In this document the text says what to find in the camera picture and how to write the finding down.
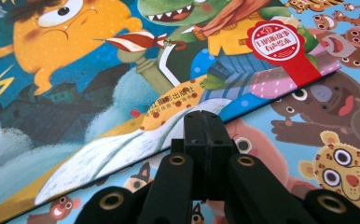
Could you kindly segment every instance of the cartoon teeth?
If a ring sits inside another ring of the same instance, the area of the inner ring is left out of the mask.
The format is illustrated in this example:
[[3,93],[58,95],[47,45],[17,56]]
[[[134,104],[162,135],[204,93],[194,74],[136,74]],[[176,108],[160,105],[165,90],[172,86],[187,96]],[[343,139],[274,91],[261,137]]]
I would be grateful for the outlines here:
[[194,9],[193,5],[179,8],[177,10],[147,16],[151,21],[181,21],[185,19]]

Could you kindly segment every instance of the book cover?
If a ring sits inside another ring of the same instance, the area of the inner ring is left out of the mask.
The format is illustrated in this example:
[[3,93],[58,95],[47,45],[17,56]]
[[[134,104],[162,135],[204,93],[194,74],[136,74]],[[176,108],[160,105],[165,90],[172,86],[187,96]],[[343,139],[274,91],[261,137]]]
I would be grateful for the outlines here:
[[338,69],[279,1],[0,1],[0,221]]

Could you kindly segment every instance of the black plastic part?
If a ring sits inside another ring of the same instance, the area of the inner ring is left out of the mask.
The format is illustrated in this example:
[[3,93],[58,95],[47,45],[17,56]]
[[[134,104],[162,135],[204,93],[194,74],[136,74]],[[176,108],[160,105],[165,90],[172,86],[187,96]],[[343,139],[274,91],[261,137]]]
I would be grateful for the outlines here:
[[306,195],[304,206],[319,223],[360,223],[360,208],[342,195],[327,189],[310,191]]
[[145,199],[138,223],[191,222],[193,161],[184,153],[165,156]]
[[232,156],[228,177],[253,223],[317,223],[257,157]]
[[84,205],[76,224],[132,223],[134,199],[127,189],[101,189]]
[[195,164],[192,198],[224,200],[228,160],[238,150],[223,121],[214,113],[194,111],[185,115],[184,125],[184,153]]

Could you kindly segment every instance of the cartoon leopard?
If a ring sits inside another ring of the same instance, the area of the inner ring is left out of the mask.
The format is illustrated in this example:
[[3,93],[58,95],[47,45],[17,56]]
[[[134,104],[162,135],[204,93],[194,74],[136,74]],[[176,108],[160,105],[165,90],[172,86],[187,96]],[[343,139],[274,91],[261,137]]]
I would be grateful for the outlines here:
[[299,171],[360,207],[360,149],[341,143],[334,132],[324,131],[320,136],[325,145],[312,161],[301,161]]

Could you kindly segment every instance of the red nose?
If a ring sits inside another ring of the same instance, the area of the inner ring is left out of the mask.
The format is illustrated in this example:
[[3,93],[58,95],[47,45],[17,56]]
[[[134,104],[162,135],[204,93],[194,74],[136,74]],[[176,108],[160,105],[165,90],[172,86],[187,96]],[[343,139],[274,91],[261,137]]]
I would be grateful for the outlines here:
[[346,175],[346,180],[352,187],[357,187],[359,184],[358,178],[354,175]]

